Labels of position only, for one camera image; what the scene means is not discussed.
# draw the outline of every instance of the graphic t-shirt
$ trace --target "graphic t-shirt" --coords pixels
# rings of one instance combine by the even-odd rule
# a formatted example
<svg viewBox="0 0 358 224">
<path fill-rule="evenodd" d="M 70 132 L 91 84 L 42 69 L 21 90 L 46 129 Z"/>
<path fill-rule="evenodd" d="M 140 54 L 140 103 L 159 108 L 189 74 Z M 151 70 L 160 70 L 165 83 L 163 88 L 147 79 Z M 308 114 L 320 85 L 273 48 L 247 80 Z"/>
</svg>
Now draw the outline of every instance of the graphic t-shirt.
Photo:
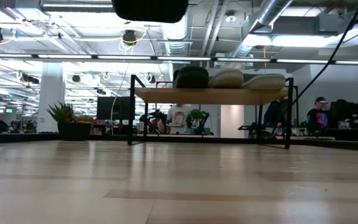
<svg viewBox="0 0 358 224">
<path fill-rule="evenodd" d="M 318 131 L 328 127 L 328 111 L 312 109 L 308 113 L 308 131 Z"/>
<path fill-rule="evenodd" d="M 170 134 L 184 134 L 188 131 L 188 128 L 186 127 L 186 118 L 189 113 L 190 107 L 186 105 L 172 106 L 169 109 L 167 119 L 171 121 Z"/>
</svg>

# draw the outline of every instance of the black cable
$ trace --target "black cable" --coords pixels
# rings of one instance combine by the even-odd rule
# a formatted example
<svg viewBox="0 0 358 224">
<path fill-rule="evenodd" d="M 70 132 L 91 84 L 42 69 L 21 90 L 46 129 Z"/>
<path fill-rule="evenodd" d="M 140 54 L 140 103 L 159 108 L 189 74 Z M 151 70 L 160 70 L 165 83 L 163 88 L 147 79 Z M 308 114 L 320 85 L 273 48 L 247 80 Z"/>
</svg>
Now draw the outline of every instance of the black cable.
<svg viewBox="0 0 358 224">
<path fill-rule="evenodd" d="M 307 11 L 305 12 L 305 14 L 303 15 L 303 17 L 305 17 L 305 16 L 307 15 L 307 13 L 310 12 L 312 9 L 314 9 L 314 6 L 311 7 L 309 10 L 307 10 Z"/>
<path fill-rule="evenodd" d="M 323 74 L 323 72 L 327 69 L 328 65 L 333 61 L 335 55 L 336 55 L 336 52 L 339 50 L 343 40 L 345 39 L 345 36 L 347 34 L 347 32 L 353 27 L 353 23 L 355 21 L 355 19 L 357 18 L 358 16 L 358 9 L 356 10 L 356 13 L 353 15 L 353 18 L 352 20 L 349 22 L 349 24 L 347 25 L 346 29 L 345 29 L 345 32 L 343 33 L 341 39 L 339 40 L 337 46 L 335 47 L 334 49 L 334 52 L 333 54 L 330 56 L 330 58 L 328 59 L 327 63 L 324 65 L 324 67 L 320 70 L 320 72 L 312 79 L 312 81 L 309 82 L 309 84 L 301 91 L 301 93 L 298 95 L 298 97 L 292 102 L 292 105 L 294 105 L 296 102 L 298 102 L 299 98 L 305 93 L 305 91 L 318 79 L 318 77 L 320 77 L 321 74 Z M 287 108 L 280 114 L 279 118 L 281 116 L 283 116 L 283 114 L 285 112 L 287 112 L 288 110 L 288 106 Z M 273 128 L 273 131 L 272 133 L 274 133 L 274 131 L 276 130 L 277 128 L 277 124 L 278 122 L 276 123 L 275 127 Z"/>
</svg>

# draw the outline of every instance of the cushion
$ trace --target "cushion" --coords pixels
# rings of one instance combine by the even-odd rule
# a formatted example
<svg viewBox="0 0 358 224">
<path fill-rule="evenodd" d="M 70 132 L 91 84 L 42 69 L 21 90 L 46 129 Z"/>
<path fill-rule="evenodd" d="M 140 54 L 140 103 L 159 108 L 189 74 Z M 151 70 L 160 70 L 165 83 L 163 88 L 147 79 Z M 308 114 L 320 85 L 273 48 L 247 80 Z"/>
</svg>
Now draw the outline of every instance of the cushion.
<svg viewBox="0 0 358 224">
<path fill-rule="evenodd" d="M 207 88 L 208 71 L 197 66 L 181 68 L 173 81 L 174 88 Z"/>
<path fill-rule="evenodd" d="M 285 76 L 281 74 L 256 75 L 241 86 L 251 90 L 281 90 L 284 87 Z"/>
<path fill-rule="evenodd" d="M 238 69 L 224 69 L 209 82 L 210 88 L 240 88 L 244 82 L 242 72 Z"/>
</svg>

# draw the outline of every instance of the white column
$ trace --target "white column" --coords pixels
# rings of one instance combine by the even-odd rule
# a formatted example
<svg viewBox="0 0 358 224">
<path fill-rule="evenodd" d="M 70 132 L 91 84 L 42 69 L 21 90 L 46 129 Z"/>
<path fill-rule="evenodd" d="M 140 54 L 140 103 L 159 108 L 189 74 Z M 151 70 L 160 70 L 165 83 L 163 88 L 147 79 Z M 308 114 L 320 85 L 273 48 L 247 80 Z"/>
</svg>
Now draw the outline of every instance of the white column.
<svg viewBox="0 0 358 224">
<path fill-rule="evenodd" d="M 244 131 L 239 126 L 244 124 L 244 106 L 221 106 L 221 138 L 244 138 Z"/>
<path fill-rule="evenodd" d="M 57 132 L 57 122 L 46 109 L 49 105 L 65 102 L 66 73 L 62 63 L 44 62 L 42 65 L 41 92 L 38 112 L 38 132 Z"/>
</svg>

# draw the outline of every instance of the wooden floor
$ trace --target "wooden floor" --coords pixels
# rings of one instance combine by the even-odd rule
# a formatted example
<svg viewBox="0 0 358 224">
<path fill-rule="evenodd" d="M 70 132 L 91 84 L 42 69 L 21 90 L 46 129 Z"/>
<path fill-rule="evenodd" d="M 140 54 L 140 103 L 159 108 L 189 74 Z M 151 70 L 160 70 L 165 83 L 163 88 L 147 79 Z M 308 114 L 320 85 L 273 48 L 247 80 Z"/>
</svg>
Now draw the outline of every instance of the wooden floor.
<svg viewBox="0 0 358 224">
<path fill-rule="evenodd" d="M 0 144 L 0 224 L 358 224 L 358 151 Z"/>
</svg>

